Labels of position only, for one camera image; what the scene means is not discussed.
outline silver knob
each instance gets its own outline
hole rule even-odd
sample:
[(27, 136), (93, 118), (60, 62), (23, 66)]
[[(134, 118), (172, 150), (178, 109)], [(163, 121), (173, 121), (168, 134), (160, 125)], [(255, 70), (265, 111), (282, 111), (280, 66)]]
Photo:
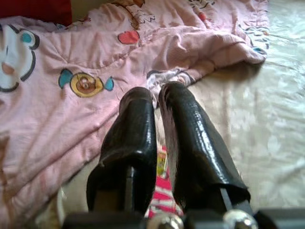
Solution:
[(238, 209), (226, 212), (224, 222), (228, 229), (258, 229), (256, 220), (248, 213)]
[(184, 229), (184, 225), (179, 216), (172, 213), (162, 213), (148, 221), (147, 229)]

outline white bedsheet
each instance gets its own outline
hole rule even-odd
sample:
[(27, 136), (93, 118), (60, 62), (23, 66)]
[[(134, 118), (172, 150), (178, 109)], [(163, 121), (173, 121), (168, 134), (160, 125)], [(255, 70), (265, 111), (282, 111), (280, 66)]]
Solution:
[[(224, 138), (254, 209), (305, 207), (305, 1), (270, 1), (269, 56), (260, 68), (225, 68), (190, 86)], [(165, 144), (160, 111), (157, 136)], [(56, 228), (87, 211), (89, 163), (32, 222)]]

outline pink blanket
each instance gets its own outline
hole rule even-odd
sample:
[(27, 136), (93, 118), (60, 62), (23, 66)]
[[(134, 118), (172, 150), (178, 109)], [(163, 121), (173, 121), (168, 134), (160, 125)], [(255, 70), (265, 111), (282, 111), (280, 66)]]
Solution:
[(99, 154), (131, 88), (157, 98), (167, 81), (263, 62), (266, 12), (266, 0), (117, 0), (67, 28), (0, 20), (0, 227), (24, 224)]

